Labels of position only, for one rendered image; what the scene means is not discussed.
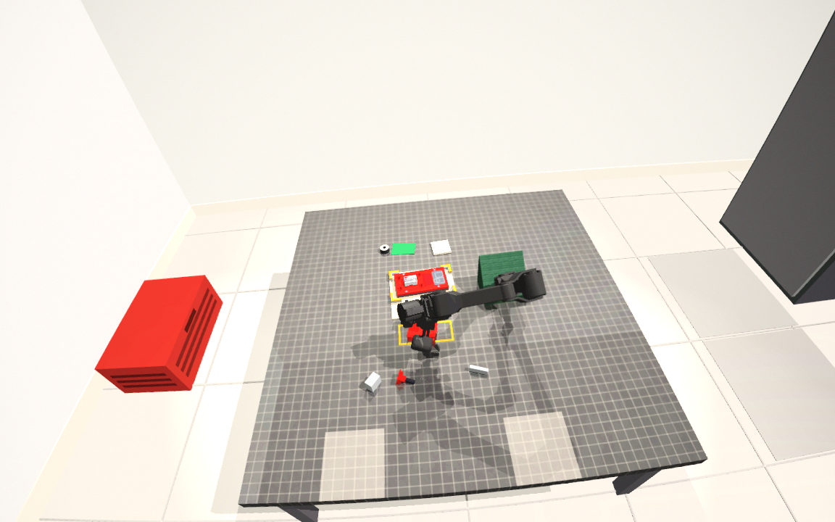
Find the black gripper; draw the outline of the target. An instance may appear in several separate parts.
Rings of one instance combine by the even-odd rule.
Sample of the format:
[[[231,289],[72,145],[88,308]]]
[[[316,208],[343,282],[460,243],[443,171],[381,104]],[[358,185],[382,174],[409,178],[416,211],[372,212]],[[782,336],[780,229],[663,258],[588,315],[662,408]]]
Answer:
[[[430,331],[435,330],[435,324],[432,321],[428,321],[426,323],[426,318],[420,318],[421,325],[420,329],[422,329],[422,335],[413,335],[413,340],[411,343],[411,348],[420,352],[430,353],[432,350],[432,341],[433,339],[430,337]],[[426,333],[427,332],[427,333]]]

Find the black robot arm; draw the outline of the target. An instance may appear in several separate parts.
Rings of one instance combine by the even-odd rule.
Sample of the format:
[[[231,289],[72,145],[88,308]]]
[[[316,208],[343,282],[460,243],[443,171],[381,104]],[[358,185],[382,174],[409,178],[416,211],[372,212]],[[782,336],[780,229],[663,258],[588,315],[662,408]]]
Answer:
[[[516,297],[523,293],[523,298]],[[397,314],[404,329],[420,327],[420,318],[425,317],[426,323],[438,323],[449,320],[462,308],[473,305],[484,305],[491,302],[532,302],[543,299],[546,295],[546,285],[542,270],[524,270],[521,272],[506,272],[494,277],[494,286],[467,293],[457,291],[437,291],[436,293],[420,295],[415,299],[397,305]],[[525,299],[524,299],[525,298]]]

